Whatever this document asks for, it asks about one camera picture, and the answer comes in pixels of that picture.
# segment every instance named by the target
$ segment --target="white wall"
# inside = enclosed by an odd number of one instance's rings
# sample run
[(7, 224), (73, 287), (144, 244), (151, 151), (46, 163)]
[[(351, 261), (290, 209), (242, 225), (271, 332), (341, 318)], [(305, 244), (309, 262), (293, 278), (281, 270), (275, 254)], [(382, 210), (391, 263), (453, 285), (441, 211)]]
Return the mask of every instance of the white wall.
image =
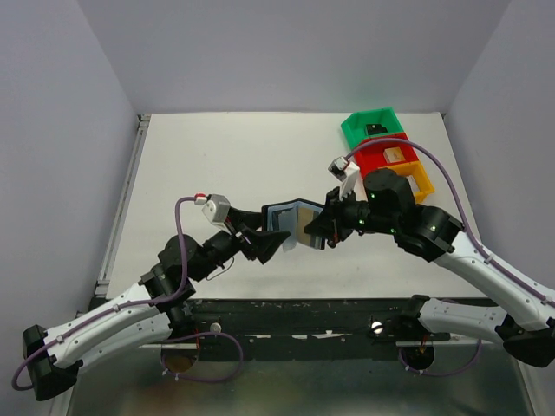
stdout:
[(78, 0), (135, 108), (445, 111), (508, 0)]
[[(513, 0), (446, 123), (485, 243), (551, 287), (554, 121), (555, 3)], [(555, 409), (555, 364), (542, 376)]]
[(0, 415), (35, 416), (21, 333), (91, 297), (136, 117), (75, 0), (4, 5), (0, 68)]

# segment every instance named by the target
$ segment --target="screw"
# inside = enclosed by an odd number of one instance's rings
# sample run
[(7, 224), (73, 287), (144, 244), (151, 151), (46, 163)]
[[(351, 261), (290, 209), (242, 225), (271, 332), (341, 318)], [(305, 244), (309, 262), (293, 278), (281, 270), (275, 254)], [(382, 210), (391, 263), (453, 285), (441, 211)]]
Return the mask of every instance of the screw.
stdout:
[(212, 325), (210, 325), (210, 332), (222, 332), (222, 326), (215, 322)]

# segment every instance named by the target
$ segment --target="reflective surface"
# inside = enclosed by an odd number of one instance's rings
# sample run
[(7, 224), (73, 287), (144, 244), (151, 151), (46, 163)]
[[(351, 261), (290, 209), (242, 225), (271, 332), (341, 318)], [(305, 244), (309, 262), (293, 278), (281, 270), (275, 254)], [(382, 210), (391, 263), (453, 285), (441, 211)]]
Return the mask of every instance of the reflective surface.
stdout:
[[(436, 347), (434, 371), (467, 362), (474, 346)], [(83, 374), (69, 415), (499, 415), (533, 414), (516, 361), (486, 345), (464, 374), (431, 378), (397, 361), (251, 361), (223, 384), (162, 376), (160, 351), (139, 348)], [(197, 363), (191, 372), (221, 375), (234, 363)]]

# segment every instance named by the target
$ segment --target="cable clip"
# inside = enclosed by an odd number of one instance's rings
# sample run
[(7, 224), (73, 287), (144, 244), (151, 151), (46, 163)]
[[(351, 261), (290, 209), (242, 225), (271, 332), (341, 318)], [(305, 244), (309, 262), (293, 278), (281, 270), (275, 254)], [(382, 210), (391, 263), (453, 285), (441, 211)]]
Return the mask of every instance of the cable clip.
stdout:
[(208, 197), (204, 193), (197, 193), (195, 194), (194, 197), (195, 197), (195, 200), (194, 200), (195, 205), (204, 205), (208, 200)]
[(495, 258), (495, 255), (493, 253), (489, 253), (489, 257), (486, 260), (484, 260), (484, 263), (489, 264), (492, 260), (494, 260), (494, 258)]
[(331, 165), (328, 166), (328, 171), (343, 182), (347, 178), (345, 169), (347, 169), (347, 166), (349, 166), (349, 164), (350, 162), (346, 160), (343, 156), (341, 156), (331, 162)]

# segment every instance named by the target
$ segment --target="metal frame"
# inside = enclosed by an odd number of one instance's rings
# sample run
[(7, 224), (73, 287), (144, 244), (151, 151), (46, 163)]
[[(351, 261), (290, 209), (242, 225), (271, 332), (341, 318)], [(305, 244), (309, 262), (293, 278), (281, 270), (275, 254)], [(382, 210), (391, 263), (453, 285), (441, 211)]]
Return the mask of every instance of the metal frame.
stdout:
[(108, 285), (110, 284), (110, 277), (114, 267), (115, 253), (120, 244), (122, 225), (127, 214), (127, 208), (129, 207), (129, 197), (131, 196), (131, 191), (133, 190), (135, 177), (137, 176), (137, 170), (139, 169), (140, 155), (142, 154), (142, 148), (145, 145), (145, 138), (147, 137), (148, 126), (150, 124), (150, 114), (140, 114), (138, 117), (139, 127), (137, 128), (133, 152), (129, 162), (129, 167), (127, 168), (126, 180), (123, 184), (123, 189), (121, 190), (120, 202), (118, 204), (114, 224), (112, 225), (112, 230), (110, 231), (108, 249), (104, 259), (102, 260), (101, 271), (98, 276), (95, 289), (96, 297), (106, 297), (108, 292)]

